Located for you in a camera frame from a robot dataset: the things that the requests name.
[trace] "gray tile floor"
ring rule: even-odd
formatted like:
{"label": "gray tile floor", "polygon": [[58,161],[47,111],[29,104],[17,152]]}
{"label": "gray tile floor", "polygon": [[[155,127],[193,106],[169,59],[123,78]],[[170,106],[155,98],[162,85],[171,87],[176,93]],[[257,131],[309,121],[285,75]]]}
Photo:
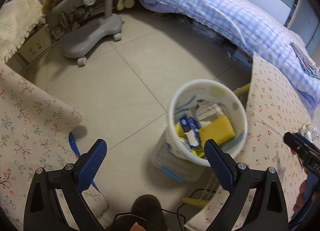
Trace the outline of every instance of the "gray tile floor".
{"label": "gray tile floor", "polygon": [[[98,138],[108,155],[95,178],[110,204],[105,217],[129,211],[142,194],[157,196],[162,207],[176,210],[183,196],[204,188],[210,169],[195,183],[180,184],[161,173],[150,155],[166,128],[166,113],[174,92],[184,83],[207,78],[231,90],[250,81],[250,72],[228,60],[226,53],[194,36],[172,20],[146,10],[127,10],[122,40],[102,39],[78,67],[65,58],[59,44],[28,69],[26,78],[84,116],[74,129],[81,153]],[[197,208],[186,206],[191,217]],[[176,216],[166,215],[170,230]]]}

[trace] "white trash bin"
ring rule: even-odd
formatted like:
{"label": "white trash bin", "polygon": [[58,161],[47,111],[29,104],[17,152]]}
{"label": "white trash bin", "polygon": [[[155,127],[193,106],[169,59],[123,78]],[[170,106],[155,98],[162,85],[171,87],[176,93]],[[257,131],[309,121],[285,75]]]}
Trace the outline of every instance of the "white trash bin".
{"label": "white trash bin", "polygon": [[220,148],[235,158],[241,152],[247,139],[248,122],[242,103],[237,96],[226,86],[208,79],[197,79],[184,84],[174,94],[168,113],[168,127],[166,129],[167,147],[175,156],[190,160],[195,164],[210,167],[206,159],[192,154],[180,140],[174,125],[186,113],[192,116],[190,109],[197,104],[197,100],[206,100],[213,103],[222,103],[226,107],[225,114],[229,118],[236,137],[220,145]]}

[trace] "yellow sponge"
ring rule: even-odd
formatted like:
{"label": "yellow sponge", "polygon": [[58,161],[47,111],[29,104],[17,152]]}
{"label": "yellow sponge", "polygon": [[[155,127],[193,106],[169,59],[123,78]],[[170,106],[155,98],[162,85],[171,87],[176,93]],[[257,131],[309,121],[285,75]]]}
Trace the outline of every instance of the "yellow sponge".
{"label": "yellow sponge", "polygon": [[200,129],[199,136],[201,140],[201,146],[204,147],[204,143],[209,139],[213,139],[217,145],[220,145],[234,138],[236,133],[228,117],[223,115],[213,121],[211,124]]}
{"label": "yellow sponge", "polygon": [[174,129],[176,131],[176,134],[180,137],[180,138],[185,138],[185,134],[182,130],[182,127],[179,123],[176,123],[175,126],[174,126]]}
{"label": "yellow sponge", "polygon": [[192,154],[198,156],[199,158],[203,157],[204,156],[204,150],[203,148],[198,148],[198,149],[191,149],[190,150]]}

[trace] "blue strap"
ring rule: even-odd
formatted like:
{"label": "blue strap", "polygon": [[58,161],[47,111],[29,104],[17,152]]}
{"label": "blue strap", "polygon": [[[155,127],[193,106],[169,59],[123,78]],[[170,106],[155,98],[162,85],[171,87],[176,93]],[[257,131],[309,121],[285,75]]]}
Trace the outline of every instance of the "blue strap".
{"label": "blue strap", "polygon": [[[70,147],[71,147],[72,151],[79,158],[81,156],[81,154],[79,152],[79,149],[77,147],[77,144],[76,144],[75,138],[73,137],[72,132],[69,133],[69,144],[70,144]],[[91,184],[100,193],[100,191],[99,191],[98,187],[96,186],[96,184],[94,182],[92,182]]]}

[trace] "person's hand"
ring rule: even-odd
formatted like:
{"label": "person's hand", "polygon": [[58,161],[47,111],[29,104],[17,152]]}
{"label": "person's hand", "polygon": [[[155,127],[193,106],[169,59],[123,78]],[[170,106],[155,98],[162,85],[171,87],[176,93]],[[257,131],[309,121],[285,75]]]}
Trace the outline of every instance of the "person's hand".
{"label": "person's hand", "polygon": [[137,222],[131,227],[130,231],[146,231],[142,226],[139,226]]}
{"label": "person's hand", "polygon": [[[306,174],[308,174],[309,170],[304,168],[304,172]],[[307,188],[307,180],[304,180],[302,182],[302,184],[300,185],[300,192],[299,192],[299,195],[297,197],[297,201],[295,203],[295,205],[293,206],[293,211],[296,212],[297,210],[301,209],[305,203],[304,199],[303,199],[303,194],[305,193],[306,191],[306,188]],[[312,198],[311,198],[311,201],[314,202],[316,201],[317,197],[318,197],[318,191],[314,192],[312,194]]]}

